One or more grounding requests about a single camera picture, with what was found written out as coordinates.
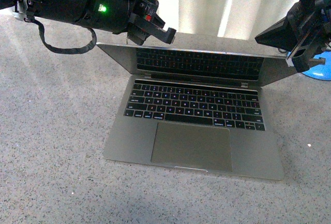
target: blue base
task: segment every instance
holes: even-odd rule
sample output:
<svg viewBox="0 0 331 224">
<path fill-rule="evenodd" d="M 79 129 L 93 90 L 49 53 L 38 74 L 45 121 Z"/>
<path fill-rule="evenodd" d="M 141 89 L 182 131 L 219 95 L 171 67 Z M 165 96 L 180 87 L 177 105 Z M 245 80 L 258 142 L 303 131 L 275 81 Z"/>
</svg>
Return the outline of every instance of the blue base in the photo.
<svg viewBox="0 0 331 224">
<path fill-rule="evenodd" d="M 316 65 L 310 70 L 303 72 L 304 75 L 318 80 L 331 81 L 331 52 L 323 52 L 314 58 L 324 57 L 325 65 Z"/>
</svg>

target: gray speckled surface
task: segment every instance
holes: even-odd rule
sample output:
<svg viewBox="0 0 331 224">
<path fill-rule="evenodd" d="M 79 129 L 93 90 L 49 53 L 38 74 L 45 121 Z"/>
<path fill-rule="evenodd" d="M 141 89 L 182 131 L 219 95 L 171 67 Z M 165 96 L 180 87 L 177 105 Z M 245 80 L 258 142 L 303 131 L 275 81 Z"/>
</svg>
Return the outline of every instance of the gray speckled surface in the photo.
<svg viewBox="0 0 331 224">
<path fill-rule="evenodd" d="M 54 46 L 90 39 L 43 23 Z M 256 49 L 229 42 L 179 34 L 175 45 Z M 330 82 L 297 74 L 264 88 L 285 170 L 273 182 L 106 161 L 129 74 L 98 48 L 52 54 L 37 26 L 10 16 L 0 19 L 0 52 L 0 223 L 331 223 Z"/>
</svg>

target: black cable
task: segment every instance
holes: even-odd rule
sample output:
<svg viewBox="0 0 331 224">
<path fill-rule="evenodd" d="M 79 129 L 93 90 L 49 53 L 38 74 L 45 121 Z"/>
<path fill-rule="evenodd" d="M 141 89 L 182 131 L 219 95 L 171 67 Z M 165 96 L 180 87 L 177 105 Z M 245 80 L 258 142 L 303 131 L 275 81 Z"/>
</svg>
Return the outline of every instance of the black cable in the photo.
<svg viewBox="0 0 331 224">
<path fill-rule="evenodd" d="M 92 40 L 90 41 L 90 43 L 88 43 L 86 46 L 84 47 L 80 47 L 80 48 L 69 48 L 69 49 L 63 49 L 63 48 L 56 48 L 51 46 L 50 44 L 47 44 L 45 41 L 45 28 L 43 26 L 43 24 L 37 20 L 33 20 L 32 23 L 35 23 L 38 25 L 39 27 L 39 36 L 41 38 L 42 43 L 45 45 L 45 47 L 50 50 L 51 52 L 54 53 L 58 53 L 58 54 L 83 54 L 86 53 L 90 50 L 92 50 L 96 43 L 97 43 L 97 35 L 94 32 L 94 30 L 92 28 L 87 28 L 91 33 L 92 33 Z"/>
</svg>

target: open laptop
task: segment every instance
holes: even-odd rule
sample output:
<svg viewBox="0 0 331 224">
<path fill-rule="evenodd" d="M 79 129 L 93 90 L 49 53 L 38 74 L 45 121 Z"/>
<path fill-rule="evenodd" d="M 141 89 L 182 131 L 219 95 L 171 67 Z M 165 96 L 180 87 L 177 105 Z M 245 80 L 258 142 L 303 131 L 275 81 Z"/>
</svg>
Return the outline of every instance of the open laptop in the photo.
<svg viewBox="0 0 331 224">
<path fill-rule="evenodd" d="M 261 86 L 296 73 L 285 57 L 97 45 L 132 74 L 106 159 L 283 179 Z"/>
</svg>

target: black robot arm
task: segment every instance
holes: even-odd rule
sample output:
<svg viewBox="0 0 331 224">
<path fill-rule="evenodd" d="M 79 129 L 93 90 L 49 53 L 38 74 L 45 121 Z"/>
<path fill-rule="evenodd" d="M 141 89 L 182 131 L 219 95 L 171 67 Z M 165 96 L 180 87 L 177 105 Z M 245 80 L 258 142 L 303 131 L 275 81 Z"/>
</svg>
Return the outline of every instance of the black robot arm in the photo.
<svg viewBox="0 0 331 224">
<path fill-rule="evenodd" d="M 92 28 L 127 32 L 128 38 L 140 45 L 150 35 L 166 43 L 174 40 L 176 30 L 163 30 L 165 22 L 156 14 L 158 5 L 157 0 L 0 0 L 0 9 L 14 7 L 17 19 L 38 24 L 41 37 L 42 24 L 34 17 L 79 25 L 92 34 Z"/>
</svg>

